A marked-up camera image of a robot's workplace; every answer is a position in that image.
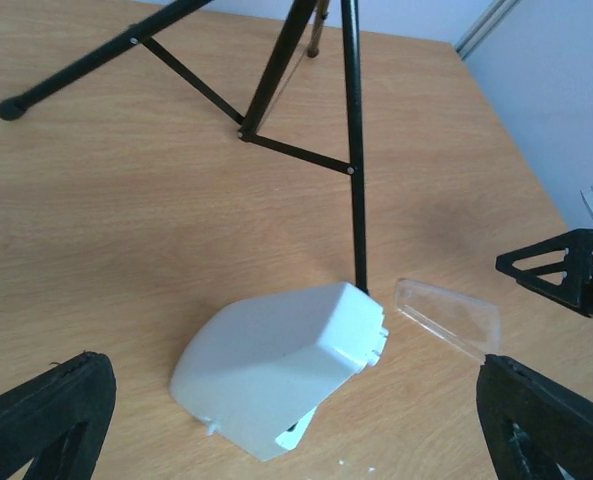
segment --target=clear plastic container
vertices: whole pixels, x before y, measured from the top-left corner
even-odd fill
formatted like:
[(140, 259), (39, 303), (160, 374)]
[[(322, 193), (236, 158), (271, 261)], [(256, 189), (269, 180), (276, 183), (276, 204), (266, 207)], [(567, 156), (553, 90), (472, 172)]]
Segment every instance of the clear plastic container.
[(486, 354), (500, 351), (501, 317), (496, 305), (403, 278), (396, 285), (396, 308), (481, 363)]

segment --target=black tripod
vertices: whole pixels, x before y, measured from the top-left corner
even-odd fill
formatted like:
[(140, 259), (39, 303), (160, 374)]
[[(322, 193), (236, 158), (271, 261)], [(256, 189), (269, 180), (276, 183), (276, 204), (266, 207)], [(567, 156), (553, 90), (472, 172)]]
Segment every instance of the black tripod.
[(129, 27), (113, 40), (85, 55), (63, 70), (30, 88), (25, 93), (0, 103), (0, 118), (16, 120), (27, 110), (91, 73), (98, 67), (142, 44), (168, 67), (184, 78), (214, 105), (240, 125), (238, 137), (262, 147), (275, 150), (307, 162), (335, 170), (350, 177), (352, 192), (352, 222), (354, 234), (354, 266), (356, 286), (367, 293), (367, 242), (365, 232), (365, 174), (363, 159), (363, 121), (360, 86), (360, 47), (358, 29), (358, 1), (341, 0), (343, 23), (343, 49), (345, 60), (345, 90), (347, 99), (347, 126), (349, 134), (349, 163), (309, 150), (258, 135), (263, 116), (270, 106), (280, 80), (305, 31), (307, 22), (318, 3), (312, 40), (307, 53), (318, 54), (322, 26), (327, 16), (329, 0), (294, 0), (285, 24), (274, 45), (263, 76), (260, 79), (247, 113), (237, 112), (220, 95), (169, 53), (153, 36), (211, 0), (176, 0), (155, 14)]

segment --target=wood surface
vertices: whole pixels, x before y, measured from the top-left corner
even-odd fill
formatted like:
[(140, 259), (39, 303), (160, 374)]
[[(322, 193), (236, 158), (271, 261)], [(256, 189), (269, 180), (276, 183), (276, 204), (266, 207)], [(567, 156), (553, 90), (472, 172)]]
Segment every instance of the wood surface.
[[(0, 2), (0, 99), (156, 8)], [(157, 39), (244, 113), (280, 26), (198, 12)], [(206, 437), (167, 384), (225, 305), (353, 279), (347, 177), (242, 143), (144, 48), (0, 120), (0, 393), (108, 354), (118, 398), (96, 479), (493, 478), (478, 366), (395, 311), (399, 277), (498, 304), (503, 352), (593, 400), (593, 321), (494, 270), (565, 226), (465, 66), (447, 44), (376, 34), (362, 59), (370, 291), (391, 335), (265, 464)], [(327, 28), (261, 133), (346, 159), (343, 88)]]

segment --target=wood grain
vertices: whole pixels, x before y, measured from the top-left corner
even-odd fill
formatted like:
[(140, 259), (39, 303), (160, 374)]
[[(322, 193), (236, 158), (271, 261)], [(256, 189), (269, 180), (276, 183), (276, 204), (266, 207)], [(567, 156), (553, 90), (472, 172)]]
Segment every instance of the wood grain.
[[(0, 99), (155, 8), (0, 2)], [(280, 26), (199, 12), (157, 38), (244, 112)], [(403, 276), (500, 305), (505, 352), (593, 400), (593, 321), (494, 271), (564, 225), (466, 68), (447, 44), (376, 34), (362, 57), (370, 290), (390, 341), (267, 464), (205, 437), (167, 382), (223, 306), (353, 278), (347, 178), (240, 142), (142, 48), (0, 121), (0, 393), (107, 353), (118, 400), (95, 478), (491, 478), (478, 367), (395, 312)], [(262, 132), (345, 159), (343, 101), (330, 28)]]

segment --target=wall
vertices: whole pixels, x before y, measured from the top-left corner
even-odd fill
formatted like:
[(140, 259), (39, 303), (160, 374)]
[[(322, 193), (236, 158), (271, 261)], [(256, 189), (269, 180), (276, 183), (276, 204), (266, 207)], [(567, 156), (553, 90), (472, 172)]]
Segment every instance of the wall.
[[(169, 3), (166, 0), (144, 0)], [(493, 0), (362, 0), (361, 30), (456, 43)], [(214, 0), (205, 10), (285, 19), (292, 0)], [(331, 26), (340, 26), (340, 2), (330, 2)]]
[(466, 64), (569, 227), (592, 227), (593, 0), (520, 2)]

